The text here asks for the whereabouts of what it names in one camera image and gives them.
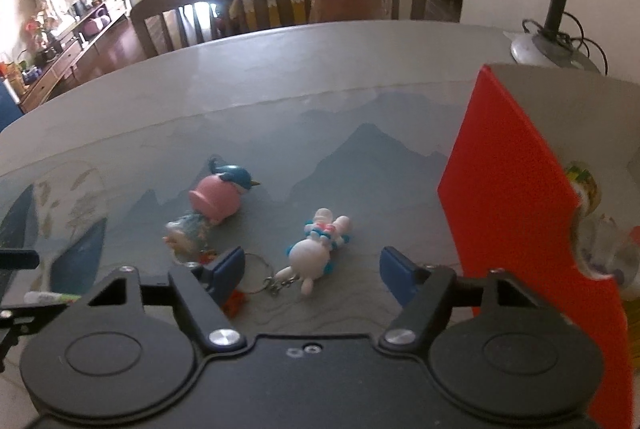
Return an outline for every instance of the blue bird head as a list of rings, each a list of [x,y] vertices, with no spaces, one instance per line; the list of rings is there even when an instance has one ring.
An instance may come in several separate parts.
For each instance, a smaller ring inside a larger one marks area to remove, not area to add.
[[[209,170],[212,174],[218,175],[220,180],[232,182],[245,191],[251,190],[251,187],[253,186],[260,185],[260,182],[252,180],[249,171],[239,165],[218,166],[215,160],[210,160]]]

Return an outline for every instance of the plastic figurine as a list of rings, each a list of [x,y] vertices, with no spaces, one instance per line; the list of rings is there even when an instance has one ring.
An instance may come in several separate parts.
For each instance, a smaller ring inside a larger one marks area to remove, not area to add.
[[[350,230],[351,220],[347,216],[334,220],[329,209],[318,209],[313,221],[305,226],[306,239],[289,249],[290,266],[283,268],[274,278],[284,282],[297,277],[302,280],[302,294],[311,294],[314,280],[332,271],[330,253],[349,243]]]
[[[216,256],[213,247],[215,229],[222,221],[237,213],[240,196],[259,185],[249,171],[237,165],[217,166],[209,162],[210,176],[204,177],[193,191],[189,201],[193,211],[166,225],[164,242],[174,251],[180,262],[209,263]]]

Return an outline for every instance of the red box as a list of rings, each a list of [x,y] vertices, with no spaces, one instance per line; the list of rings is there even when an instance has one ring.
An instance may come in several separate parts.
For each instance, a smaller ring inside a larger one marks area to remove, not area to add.
[[[559,160],[626,167],[640,143],[638,110],[640,86],[632,83],[485,66],[438,187],[466,276],[511,271],[600,346],[605,374],[590,414],[605,429],[632,424],[626,317],[616,283],[577,268],[570,232],[578,199]]]

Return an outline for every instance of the lamp base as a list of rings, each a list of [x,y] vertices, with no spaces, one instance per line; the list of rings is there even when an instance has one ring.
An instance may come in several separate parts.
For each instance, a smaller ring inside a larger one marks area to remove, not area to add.
[[[598,67],[582,52],[567,50],[540,34],[519,34],[511,43],[511,55],[518,64],[576,68],[600,73]]]

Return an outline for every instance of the table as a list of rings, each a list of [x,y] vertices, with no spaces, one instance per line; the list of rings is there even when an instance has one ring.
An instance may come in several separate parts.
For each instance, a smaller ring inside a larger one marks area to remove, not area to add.
[[[301,298],[299,285],[277,298],[251,296],[236,327],[378,335],[399,313],[378,275],[382,247],[458,268],[436,185],[476,73],[510,62],[509,46],[500,30],[442,22],[299,26],[164,54],[47,102],[0,134],[0,218],[18,200],[25,245],[46,268],[78,239],[99,257],[62,276],[20,272],[3,302],[30,288],[100,279],[123,264],[166,271],[164,224],[189,208],[186,193],[215,156],[262,183],[220,226],[221,249],[242,245],[278,270],[316,209],[354,223],[351,243],[311,297]],[[0,376],[9,427],[33,414],[19,351]]]

